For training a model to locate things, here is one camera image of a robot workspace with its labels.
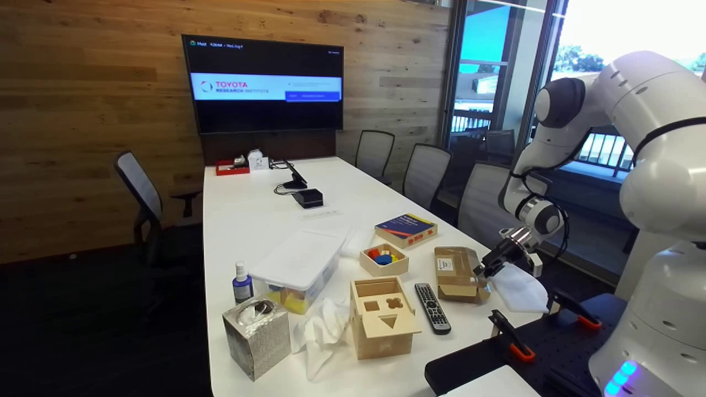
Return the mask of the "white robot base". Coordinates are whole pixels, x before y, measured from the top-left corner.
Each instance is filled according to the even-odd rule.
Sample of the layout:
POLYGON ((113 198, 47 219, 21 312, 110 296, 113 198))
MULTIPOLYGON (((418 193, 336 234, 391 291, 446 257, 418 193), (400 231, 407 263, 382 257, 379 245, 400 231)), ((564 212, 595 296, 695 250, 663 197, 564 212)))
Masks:
POLYGON ((678 244, 640 277, 608 339, 588 357, 600 397, 706 397, 706 252, 678 244))

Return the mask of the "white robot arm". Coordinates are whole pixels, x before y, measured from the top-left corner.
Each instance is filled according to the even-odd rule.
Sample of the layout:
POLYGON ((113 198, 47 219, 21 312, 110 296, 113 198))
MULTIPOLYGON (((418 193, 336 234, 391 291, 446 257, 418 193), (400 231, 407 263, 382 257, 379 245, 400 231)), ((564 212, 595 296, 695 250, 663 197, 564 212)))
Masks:
POLYGON ((617 132, 632 152, 620 188, 621 214, 640 231, 703 250, 706 85, 695 73, 667 55, 632 51, 600 73, 544 85, 534 117, 535 138, 498 193, 498 206, 518 227, 484 257, 486 278, 522 263, 564 227, 563 210, 529 186, 529 174, 564 165, 597 129, 617 132))

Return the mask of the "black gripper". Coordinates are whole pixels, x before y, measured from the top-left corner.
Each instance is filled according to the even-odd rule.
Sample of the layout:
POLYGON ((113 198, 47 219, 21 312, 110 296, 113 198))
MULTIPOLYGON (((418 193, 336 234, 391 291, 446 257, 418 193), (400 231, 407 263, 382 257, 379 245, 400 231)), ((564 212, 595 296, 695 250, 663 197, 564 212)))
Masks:
POLYGON ((501 229, 501 241, 481 258, 481 273, 497 277, 506 266, 516 266, 529 277, 541 277, 541 260, 535 258, 535 239, 528 227, 501 229))

